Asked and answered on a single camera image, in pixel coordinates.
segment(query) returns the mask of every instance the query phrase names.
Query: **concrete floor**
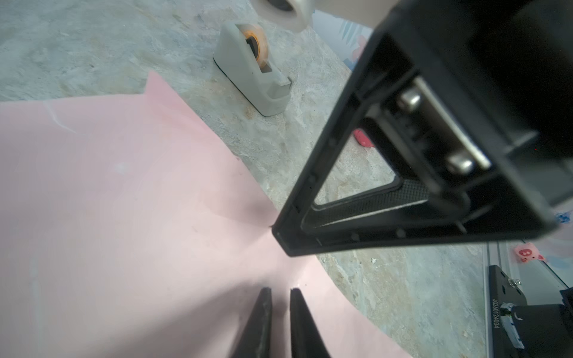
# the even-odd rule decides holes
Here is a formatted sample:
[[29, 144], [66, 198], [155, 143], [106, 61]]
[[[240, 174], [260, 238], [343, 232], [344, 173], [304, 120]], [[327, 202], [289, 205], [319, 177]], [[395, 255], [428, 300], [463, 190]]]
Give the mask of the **concrete floor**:
[[[268, 22], [279, 68], [294, 79], [284, 113], [262, 117], [213, 62], [221, 24], [257, 22], [247, 0], [4, 0], [0, 100], [141, 93], [155, 70], [284, 204], [350, 71], [312, 29]], [[389, 182], [374, 150], [349, 141], [320, 200]], [[482, 246], [321, 255], [346, 297], [414, 357], [485, 356]]]

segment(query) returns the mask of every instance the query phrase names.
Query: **metal bolt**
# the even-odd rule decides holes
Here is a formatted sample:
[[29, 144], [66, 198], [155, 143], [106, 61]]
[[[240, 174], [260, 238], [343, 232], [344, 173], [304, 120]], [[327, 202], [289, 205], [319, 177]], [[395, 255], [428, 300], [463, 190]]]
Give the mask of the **metal bolt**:
[[398, 107], [406, 113], [412, 113], [422, 102], [422, 94], [416, 87], [409, 88], [398, 96]]
[[518, 278], [510, 278], [508, 281], [511, 287], [521, 286], [521, 281]]
[[452, 174], [467, 175], [473, 171], [474, 162], [465, 150], [452, 152], [446, 156], [448, 171]]

